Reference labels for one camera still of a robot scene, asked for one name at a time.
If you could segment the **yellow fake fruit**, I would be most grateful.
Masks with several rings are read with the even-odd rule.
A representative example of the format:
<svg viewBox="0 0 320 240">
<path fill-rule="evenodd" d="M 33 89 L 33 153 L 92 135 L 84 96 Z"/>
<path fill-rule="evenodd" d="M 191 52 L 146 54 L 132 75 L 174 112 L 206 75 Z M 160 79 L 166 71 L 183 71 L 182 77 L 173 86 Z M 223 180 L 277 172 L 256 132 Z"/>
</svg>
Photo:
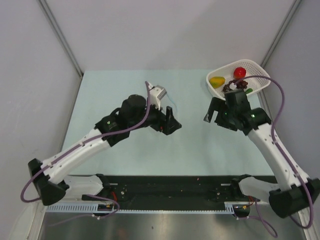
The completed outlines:
<svg viewBox="0 0 320 240">
<path fill-rule="evenodd" d="M 214 88 L 217 89 L 225 84 L 226 79 L 222 76 L 214 76 L 209 79 L 210 85 Z"/>
</svg>

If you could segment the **dark purple fake grapes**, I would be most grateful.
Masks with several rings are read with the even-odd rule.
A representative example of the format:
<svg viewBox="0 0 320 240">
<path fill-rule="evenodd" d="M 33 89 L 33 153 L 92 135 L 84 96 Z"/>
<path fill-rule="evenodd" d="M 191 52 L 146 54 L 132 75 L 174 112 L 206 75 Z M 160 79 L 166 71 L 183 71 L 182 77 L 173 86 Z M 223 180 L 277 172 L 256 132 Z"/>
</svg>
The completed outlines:
<svg viewBox="0 0 320 240">
<path fill-rule="evenodd" d="M 245 90 L 248 87 L 248 82 L 245 80 L 239 80 L 239 79 L 234 79 L 229 81 L 227 84 L 224 85 L 222 91 L 224 93 L 233 91 L 235 89 L 241 89 Z"/>
</svg>

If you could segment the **green fake vegetable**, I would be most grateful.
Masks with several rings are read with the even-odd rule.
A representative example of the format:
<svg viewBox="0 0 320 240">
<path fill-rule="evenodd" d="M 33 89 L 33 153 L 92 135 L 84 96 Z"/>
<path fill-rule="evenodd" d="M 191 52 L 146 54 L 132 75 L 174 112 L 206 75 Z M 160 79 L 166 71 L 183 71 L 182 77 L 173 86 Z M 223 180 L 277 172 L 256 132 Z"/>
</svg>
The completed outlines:
<svg viewBox="0 0 320 240">
<path fill-rule="evenodd" d="M 248 89 L 245 91 L 245 94 L 248 95 L 248 94 L 250 94 L 250 93 L 252 93 L 252 92 L 253 92 L 253 89 L 252 89 L 252 88 L 248 88 Z"/>
</svg>

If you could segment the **red fake tomato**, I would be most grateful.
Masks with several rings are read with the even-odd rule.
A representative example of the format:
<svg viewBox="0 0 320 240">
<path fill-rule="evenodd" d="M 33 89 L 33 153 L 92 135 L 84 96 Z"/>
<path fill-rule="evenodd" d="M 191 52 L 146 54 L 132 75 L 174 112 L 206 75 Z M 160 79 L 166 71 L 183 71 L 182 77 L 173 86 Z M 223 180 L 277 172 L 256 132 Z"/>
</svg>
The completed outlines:
<svg viewBox="0 0 320 240">
<path fill-rule="evenodd" d="M 233 77 L 235 79 L 243 79 L 246 77 L 247 71 L 244 67 L 237 67 L 233 71 Z"/>
</svg>

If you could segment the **clear zip top bag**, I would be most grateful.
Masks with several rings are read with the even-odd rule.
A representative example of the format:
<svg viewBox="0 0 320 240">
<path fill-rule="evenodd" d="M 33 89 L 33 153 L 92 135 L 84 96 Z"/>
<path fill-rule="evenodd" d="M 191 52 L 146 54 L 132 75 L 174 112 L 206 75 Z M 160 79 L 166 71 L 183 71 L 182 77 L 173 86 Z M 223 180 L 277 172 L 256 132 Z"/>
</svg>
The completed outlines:
<svg viewBox="0 0 320 240">
<path fill-rule="evenodd" d="M 174 112 L 178 113 L 178 107 L 177 107 L 175 101 L 171 98 L 171 96 L 168 93 L 166 93 L 166 97 L 170 101 L 170 106 L 174 109 Z"/>
</svg>

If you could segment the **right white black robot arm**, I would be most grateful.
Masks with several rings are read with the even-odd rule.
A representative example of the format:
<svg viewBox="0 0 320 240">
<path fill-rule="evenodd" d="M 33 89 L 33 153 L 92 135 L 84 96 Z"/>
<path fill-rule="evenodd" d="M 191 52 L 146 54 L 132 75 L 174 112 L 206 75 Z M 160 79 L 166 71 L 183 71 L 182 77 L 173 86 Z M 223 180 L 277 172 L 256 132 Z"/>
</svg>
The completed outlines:
<svg viewBox="0 0 320 240">
<path fill-rule="evenodd" d="M 233 179 L 230 194 L 235 200 L 247 196 L 262 200 L 280 218 L 313 206 L 320 194 L 320 180 L 310 178 L 294 161 L 262 108 L 252 109 L 245 92 L 234 90 L 225 99 L 213 97 L 203 120 L 211 122 L 214 112 L 218 126 L 241 131 L 255 144 L 276 179 L 276 183 L 269 183 L 249 174 Z"/>
</svg>

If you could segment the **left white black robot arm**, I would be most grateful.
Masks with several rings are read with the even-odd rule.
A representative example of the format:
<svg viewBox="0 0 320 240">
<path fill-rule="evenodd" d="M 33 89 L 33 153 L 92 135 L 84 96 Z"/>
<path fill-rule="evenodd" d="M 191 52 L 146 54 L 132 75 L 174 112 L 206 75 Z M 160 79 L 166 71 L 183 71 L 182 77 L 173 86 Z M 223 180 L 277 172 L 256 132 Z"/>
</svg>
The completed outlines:
<svg viewBox="0 0 320 240">
<path fill-rule="evenodd" d="M 72 147 L 43 161 L 31 160 L 28 168 L 39 200 L 50 206 L 62 199 L 98 201 L 110 197 L 112 188 L 103 174 L 71 176 L 70 172 L 95 154 L 127 139 L 131 131 L 147 127 L 168 136 L 182 125 L 170 106 L 163 113 L 143 96 L 130 95 Z"/>
</svg>

